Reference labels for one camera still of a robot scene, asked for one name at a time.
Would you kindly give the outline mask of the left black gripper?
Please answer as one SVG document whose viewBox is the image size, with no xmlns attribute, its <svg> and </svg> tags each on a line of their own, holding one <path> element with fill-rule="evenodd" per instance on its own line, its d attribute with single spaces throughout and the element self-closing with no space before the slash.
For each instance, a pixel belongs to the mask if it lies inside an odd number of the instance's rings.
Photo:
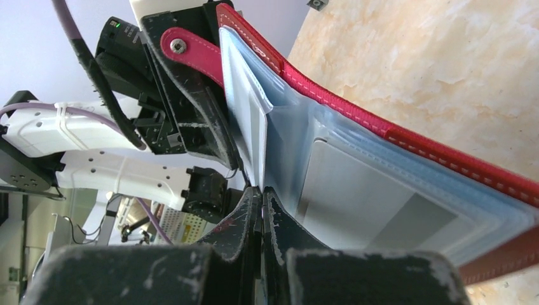
<svg viewBox="0 0 539 305">
<path fill-rule="evenodd" d="M 220 1 L 139 1 L 139 28 L 110 17 L 95 59 L 112 91 L 134 98 L 136 130 L 156 155 L 190 154 L 242 168 L 224 94 Z"/>
</svg>

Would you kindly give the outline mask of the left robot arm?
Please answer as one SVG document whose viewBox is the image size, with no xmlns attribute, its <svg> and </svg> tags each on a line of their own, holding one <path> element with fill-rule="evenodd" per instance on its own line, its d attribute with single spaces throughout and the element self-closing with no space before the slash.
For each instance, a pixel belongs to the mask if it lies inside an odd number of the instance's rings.
<svg viewBox="0 0 539 305">
<path fill-rule="evenodd" d="M 1 109 L 1 194 L 53 200 L 63 189 L 114 191 L 220 222 L 241 191 L 210 168 L 182 170 L 111 153 L 189 154 L 243 170 L 224 94 L 219 20 L 231 1 L 132 1 L 136 24 L 112 17 L 95 52 L 65 1 L 53 7 L 97 102 L 45 104 L 16 92 Z"/>
</svg>

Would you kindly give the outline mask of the red card holder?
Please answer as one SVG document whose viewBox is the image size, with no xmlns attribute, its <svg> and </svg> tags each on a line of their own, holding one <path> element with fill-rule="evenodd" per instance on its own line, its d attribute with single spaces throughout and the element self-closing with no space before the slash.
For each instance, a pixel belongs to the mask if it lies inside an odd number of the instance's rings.
<svg viewBox="0 0 539 305">
<path fill-rule="evenodd" d="M 467 284 L 538 264 L 538 184 L 382 119 L 291 66 L 233 8 L 221 8 L 219 49 L 228 120 L 252 186 L 296 212 L 316 140 L 455 212 L 461 236 L 436 252 Z M 358 249 L 421 250 L 401 248 Z"/>
</svg>

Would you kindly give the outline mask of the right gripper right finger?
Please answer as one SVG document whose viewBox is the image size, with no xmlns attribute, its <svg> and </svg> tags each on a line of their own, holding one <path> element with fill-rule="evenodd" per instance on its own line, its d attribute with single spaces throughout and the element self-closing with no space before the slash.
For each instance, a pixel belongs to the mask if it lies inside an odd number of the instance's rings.
<svg viewBox="0 0 539 305">
<path fill-rule="evenodd" d="M 334 250 L 263 191 L 268 304 L 468 304 L 455 268 L 424 251 Z"/>
</svg>

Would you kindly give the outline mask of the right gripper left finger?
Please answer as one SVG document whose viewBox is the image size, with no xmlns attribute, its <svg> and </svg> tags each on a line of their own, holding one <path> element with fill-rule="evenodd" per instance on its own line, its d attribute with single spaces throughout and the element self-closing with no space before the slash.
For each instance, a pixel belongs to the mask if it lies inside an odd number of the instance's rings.
<svg viewBox="0 0 539 305">
<path fill-rule="evenodd" d="M 181 246 L 60 249 L 24 304 L 252 304 L 259 266 L 262 194 L 246 188 L 236 208 L 200 240 Z"/>
</svg>

